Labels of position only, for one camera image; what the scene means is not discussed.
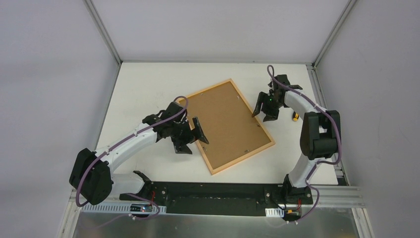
white tabletop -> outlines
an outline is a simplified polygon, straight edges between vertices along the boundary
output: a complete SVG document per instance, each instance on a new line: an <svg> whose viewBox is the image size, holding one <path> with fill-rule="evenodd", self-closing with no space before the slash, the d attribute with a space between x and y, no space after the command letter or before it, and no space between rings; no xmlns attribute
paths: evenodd
<svg viewBox="0 0 420 238"><path fill-rule="evenodd" d="M189 95L232 78L246 100L255 106L258 93L268 92L266 64L244 63L123 63L98 148L106 146L141 123L150 114L166 109L179 95ZM275 74L287 74L314 99L303 64L275 64ZM300 154L302 120L293 122L293 110L281 108L277 121L264 122L276 144L226 170L211 175L196 144L192 155L175 154L169 138L143 149L123 163L116 173L139 170L154 181L282 183ZM262 120L264 114L258 115ZM334 167L321 165L312 184L337 184Z"/></svg>

wooden frame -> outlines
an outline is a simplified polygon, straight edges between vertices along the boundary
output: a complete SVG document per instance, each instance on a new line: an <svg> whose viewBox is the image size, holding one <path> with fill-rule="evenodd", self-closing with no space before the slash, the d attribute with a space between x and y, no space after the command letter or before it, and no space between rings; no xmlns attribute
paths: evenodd
<svg viewBox="0 0 420 238"><path fill-rule="evenodd" d="M220 85L225 84L225 83L231 83L231 84L233 85L233 87L235 88L236 92L237 92L237 93L238 93L238 95L241 97L242 101L246 104L246 106L249 108L249 110L250 110L250 111L251 111L251 113L252 113L252 112L253 112L253 109L251 108L250 104L249 104L249 103L248 103L248 101L245 99L245 97L244 97L244 95L241 93L241 91L239 91L238 87L236 86L236 84L233 82L233 80L232 80L231 78L230 78L230 79L227 79L227 80L225 80L225 81L223 81L223 82L220 82L220 83L218 83L218 84L216 84L216 85L213 85L213 86L207 87L207 88L205 88L205 89L202 89L202 90L200 90L200 91L198 91L198 92L196 92L196 93L190 94L190 95L188 95L188 96L187 96L187 98L190 98L190 97L195 96L195 95L197 95L197 94L201 94L201 93L203 93L203 92L205 92L205 91L208 91L208 90L210 90L210 89L212 89L212 88L215 88L215 87L220 86ZM199 141L196 141L196 144L197 144L197 146L198 146L198 149L199 149L199 151L200 151L201 155L203 156L204 161L206 162L206 165L207 165L207 167L209 168L210 173L211 173L212 175L214 175L214 174L216 174L216 173L218 173L218 172L220 172L220 171L222 171L222 170L225 170L225 169L227 169L227 168L229 168L229 167L231 167L231 166L233 166L233 165L235 165L235 164L239 163L240 161L243 161L244 159L249 158L249 157L251 157L251 156L255 155L256 153L261 152L261 151L263 151L263 150L267 149L268 147L273 146L273 145L275 144L274 139L272 138L272 136L270 135L270 133L267 131L267 129L265 128L265 126L262 124L261 120L260 120L259 118L257 118L257 117L255 117L255 119L257 120L258 124L260 125L260 127L263 129L263 131L265 132L265 134L266 134L266 135L267 135L267 137L269 138L270 142L269 142L268 144L265 144L265 145L263 145L263 146L261 146L261 147L259 147L259 148L255 149L255 150L253 150L253 151L250 151L249 153L247 153L247 154L245 154L245 155L243 155L243 156L241 156L241 157L239 157L239 158L237 158L237 159L235 159L235 160L232 160L232 161L230 161L230 162L228 162L228 163L226 163L226 164L224 164L224 165L222 165L222 166L220 166L220 167L218 167L218 168L215 168L215 169L214 169L214 168L211 166L210 161L209 161L209 159L207 158L207 155L206 155L206 153L205 153L204 149L202 148L202 146L201 146L200 142L199 142Z"/></svg>

gray wall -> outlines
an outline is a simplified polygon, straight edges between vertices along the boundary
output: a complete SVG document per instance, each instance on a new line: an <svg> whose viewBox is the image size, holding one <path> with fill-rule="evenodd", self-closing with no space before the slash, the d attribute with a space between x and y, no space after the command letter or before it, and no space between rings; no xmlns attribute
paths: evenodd
<svg viewBox="0 0 420 238"><path fill-rule="evenodd" d="M318 67L376 237L419 237L420 1L360 0Z"/></svg>
<svg viewBox="0 0 420 238"><path fill-rule="evenodd" d="M347 0L94 0L123 60L312 62Z"/></svg>
<svg viewBox="0 0 420 238"><path fill-rule="evenodd" d="M0 237L52 238L117 66L81 0L3 0L0 31Z"/></svg>

robotic arm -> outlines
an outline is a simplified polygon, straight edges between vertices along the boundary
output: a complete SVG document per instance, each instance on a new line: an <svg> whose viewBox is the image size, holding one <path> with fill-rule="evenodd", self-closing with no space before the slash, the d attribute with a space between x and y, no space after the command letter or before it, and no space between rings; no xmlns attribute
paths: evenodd
<svg viewBox="0 0 420 238"><path fill-rule="evenodd" d="M299 199L306 200L308 194L311 194L308 181L318 165L325 163L326 159L338 152L340 138L337 138L335 129L341 134L340 115L337 111L327 111L318 105L314 106L299 85L290 85L286 74L272 78L275 81L272 79L268 84L269 92L259 93L252 116L255 117L262 111L265 113L263 121L276 120L281 107L290 107L299 115L303 115L300 138L302 154L294 169L286 175L279 198L281 202L296 204ZM336 127L325 113L333 119Z"/></svg>
<svg viewBox="0 0 420 238"><path fill-rule="evenodd" d="M209 143L197 117L193 118L193 123L195 128L191 129L186 109L171 102L166 110L145 117L133 131L115 143L94 152L87 148L80 151L69 182L78 190L81 183L80 193L92 205L101 203L110 194L138 193L144 185L142 175L134 172L114 174L114 171L143 148L167 137L171 137L175 153L192 154L187 144L196 140Z"/></svg>

cable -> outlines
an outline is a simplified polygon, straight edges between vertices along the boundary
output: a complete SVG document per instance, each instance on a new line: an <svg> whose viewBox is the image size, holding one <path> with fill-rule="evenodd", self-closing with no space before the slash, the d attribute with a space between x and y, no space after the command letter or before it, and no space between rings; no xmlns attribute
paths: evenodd
<svg viewBox="0 0 420 238"><path fill-rule="evenodd" d="M172 120L172 119L178 117L179 115L183 114L184 111L187 110L187 107L188 107L188 99L186 97L184 97L184 96L178 96L173 101L175 102L176 100L178 100L180 98L182 98L182 99L185 100L185 106L184 106L184 108L181 111L179 111L177 114L175 114L175 115L173 115L173 116L171 116L171 117L169 117L167 119L164 119L164 120L161 120L159 122L156 122L155 124L149 125L149 126L143 128L143 129L137 131L136 133L131 134L131 135L125 137L124 139L120 140L115 145L113 145L112 147L110 147L108 152L111 152L112 150L114 150L115 148L117 148L118 146L120 146L122 143L124 143L127 140L135 137L136 135L138 135L140 133L143 133L144 131L146 131L146 130L148 130L150 128L153 128L154 126L157 126L157 125L160 125L162 123L165 123L165 122L167 122L169 120ZM85 182L86 176L88 175L89 171L93 168L93 166L96 164L96 162L98 162L101 158L103 158L108 152L107 151L104 151L96 159L94 159L92 161L92 163L86 168L85 172L83 173L82 178L79 181L79 185L77 186L77 189L76 189L76 198L75 198L75 200L76 200L76 205L78 207L83 207L83 206L85 206L88 203L88 201L86 201L83 204L80 204L80 200L79 200L79 198L80 198L80 192L82 190L82 185Z"/></svg>
<svg viewBox="0 0 420 238"><path fill-rule="evenodd" d="M81 223L80 223L80 226L81 226L83 229L86 229L86 230L93 230L93 229L98 229L98 228L104 227L104 226L106 226L106 225L109 225L109 224L111 224L112 222L114 222L114 221L116 221L116 220L120 219L121 217L127 217L127 216L131 217L131 216L132 216L132 217L133 217L133 218L132 218L133 220L138 220L138 221L141 221L141 220L148 220L148 219L154 218L155 216L157 216L157 215L160 213L160 207L159 207L159 206L158 206L155 202L150 201L150 200L147 200L147 199L142 198L142 197L138 197L138 196L136 196L136 195L134 195L134 194L132 194L132 193L127 193L127 195L132 196L132 197L134 197L134 198L136 198L136 199L139 199L139 200L145 201L145 202L149 202L151 205L153 205L153 206L155 206L155 207L157 208L157 212L156 212L156 213L154 213L154 214L151 214L151 215L149 215L149 216L147 216L147 217L136 217L136 216L132 215L131 213L129 213L128 215L127 215L127 214L121 214L121 215L116 216L116 217L112 218L111 220L109 220L109 221L107 221L107 222L105 222L105 223L102 223L102 224L100 224L100 225L98 225L98 226L95 226L95 227L85 227L85 226L83 226Z"/></svg>
<svg viewBox="0 0 420 238"><path fill-rule="evenodd" d="M337 124L335 123L334 119L328 114L326 113L324 110L322 110L316 103L314 103L308 96L306 96L305 94L302 94L300 92L298 92L297 90L290 88L282 83L280 83L279 81L277 81L277 79L274 78L274 67L269 64L267 66L267 72L270 75L271 79L276 82L278 85L280 85L280 87L282 87L283 89L285 89L286 91L292 91L298 95L300 95L301 97L303 97L306 101L308 101L315 109L317 109L319 112L321 112L324 116L326 116L328 118L328 120L331 122L332 127L334 129L335 135L336 135L336 139L337 139L337 150L338 150L338 157L337 160L335 162L329 162L329 161L318 161L314 167L312 167L311 171L309 172L308 176L305 179L305 183L306 185L310 188L316 191L316 201L313 205L313 207L305 214L303 215L301 218L297 219L297 221L300 221L302 219L304 219L305 217L307 217L310 213L312 213L312 211L315 209L315 207L318 205L319 203L319 190L316 187L313 187L309 184L309 179L311 178L312 174L315 172L316 167L319 164L329 164L329 165L337 165L338 163L340 163L341 161L341 138L340 138L340 134L338 132L338 127Z"/></svg>

